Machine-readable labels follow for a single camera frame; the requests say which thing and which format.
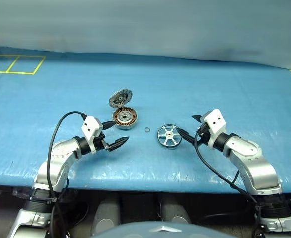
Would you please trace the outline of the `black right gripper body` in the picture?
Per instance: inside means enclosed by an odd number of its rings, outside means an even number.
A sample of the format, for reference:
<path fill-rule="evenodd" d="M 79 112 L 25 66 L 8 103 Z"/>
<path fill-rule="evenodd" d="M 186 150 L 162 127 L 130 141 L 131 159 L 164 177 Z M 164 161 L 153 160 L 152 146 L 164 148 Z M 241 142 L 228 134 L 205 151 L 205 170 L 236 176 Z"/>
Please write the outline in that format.
<path fill-rule="evenodd" d="M 210 128 L 206 122 L 201 124 L 201 126 L 198 128 L 197 133 L 198 136 L 200 137 L 200 139 L 197 140 L 198 146 L 201 146 L 202 144 L 206 146 L 208 145 L 208 141 L 210 139 L 209 129 Z"/>

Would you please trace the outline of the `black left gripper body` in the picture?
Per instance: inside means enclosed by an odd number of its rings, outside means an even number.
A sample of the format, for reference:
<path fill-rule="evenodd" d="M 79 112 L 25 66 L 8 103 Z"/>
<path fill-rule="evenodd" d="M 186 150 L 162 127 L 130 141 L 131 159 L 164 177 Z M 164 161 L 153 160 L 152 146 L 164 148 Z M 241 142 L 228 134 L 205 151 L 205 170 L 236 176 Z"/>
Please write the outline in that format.
<path fill-rule="evenodd" d="M 95 147 L 95 151 L 108 149 L 108 144 L 105 142 L 105 135 L 101 132 L 97 137 L 94 138 L 93 144 Z"/>

